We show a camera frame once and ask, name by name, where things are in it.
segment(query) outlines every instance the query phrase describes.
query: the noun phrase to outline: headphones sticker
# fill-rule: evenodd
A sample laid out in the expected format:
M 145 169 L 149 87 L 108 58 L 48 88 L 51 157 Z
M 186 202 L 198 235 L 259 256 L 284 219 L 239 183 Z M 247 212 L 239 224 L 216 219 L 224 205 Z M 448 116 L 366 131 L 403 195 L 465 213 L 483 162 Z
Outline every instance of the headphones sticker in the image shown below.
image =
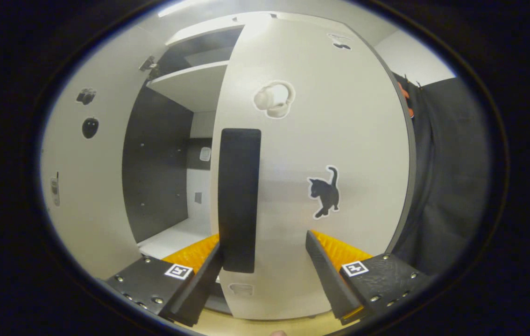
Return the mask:
M 334 212 L 339 211 L 338 169 L 331 164 L 327 165 L 326 168 L 331 173 L 329 181 L 320 178 L 308 178 L 308 183 L 310 183 L 310 193 L 308 194 L 308 197 L 311 200 L 316 200 L 318 198 L 318 203 L 321 206 L 321 208 L 312 215 L 312 218 L 315 220 L 320 219 L 321 217 L 327 217 L 329 215 L 329 210 L 333 210 Z
M 328 33 L 327 37 L 329 37 L 331 39 L 331 42 L 332 42 L 334 47 L 336 47 L 338 49 L 352 50 L 352 47 L 350 47 L 350 45 L 346 44 L 346 40 L 352 41 L 352 39 L 350 39 L 348 37 L 345 37 L 345 36 L 342 36 L 342 35 L 339 35 L 339 34 L 333 34 L 333 33 Z
M 293 85 L 286 81 L 271 81 L 254 94 L 254 108 L 263 111 L 271 119 L 283 119 L 290 113 L 296 98 Z

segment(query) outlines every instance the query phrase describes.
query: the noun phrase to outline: white cabinet shelf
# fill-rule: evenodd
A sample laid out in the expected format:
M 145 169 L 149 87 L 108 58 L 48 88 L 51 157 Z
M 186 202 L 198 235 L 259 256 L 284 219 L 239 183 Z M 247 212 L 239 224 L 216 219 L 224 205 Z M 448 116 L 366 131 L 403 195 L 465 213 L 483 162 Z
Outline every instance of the white cabinet shelf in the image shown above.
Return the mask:
M 147 87 L 192 112 L 215 111 L 228 62 L 214 62 L 172 72 L 150 81 Z

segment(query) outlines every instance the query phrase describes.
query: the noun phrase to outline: black cat silhouette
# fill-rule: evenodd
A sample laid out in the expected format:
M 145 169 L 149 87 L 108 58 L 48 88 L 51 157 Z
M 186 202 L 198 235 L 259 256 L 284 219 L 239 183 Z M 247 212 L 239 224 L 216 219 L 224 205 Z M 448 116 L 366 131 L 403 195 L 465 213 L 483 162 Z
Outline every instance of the black cat silhouette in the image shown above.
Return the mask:
M 312 199 L 319 198 L 321 209 L 319 209 L 312 217 L 319 219 L 321 217 L 327 217 L 329 215 L 329 209 L 333 207 L 333 211 L 339 211 L 339 189 L 337 187 L 338 182 L 338 170 L 334 166 L 327 166 L 327 170 L 332 173 L 331 181 L 327 182 L 323 179 L 308 178 L 310 185 L 310 197 Z

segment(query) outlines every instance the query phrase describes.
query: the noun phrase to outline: wooden floor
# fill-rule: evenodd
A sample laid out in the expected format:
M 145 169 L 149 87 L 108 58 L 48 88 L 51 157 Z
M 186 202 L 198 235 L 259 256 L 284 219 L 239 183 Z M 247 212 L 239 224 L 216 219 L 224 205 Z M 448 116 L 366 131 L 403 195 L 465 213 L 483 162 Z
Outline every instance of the wooden floor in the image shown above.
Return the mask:
M 198 323 L 188 329 L 206 336 L 270 336 L 277 330 L 283 330 L 288 336 L 322 336 L 353 323 L 342 326 L 331 311 L 316 315 L 313 319 L 304 317 L 283 321 L 250 321 L 205 309 Z

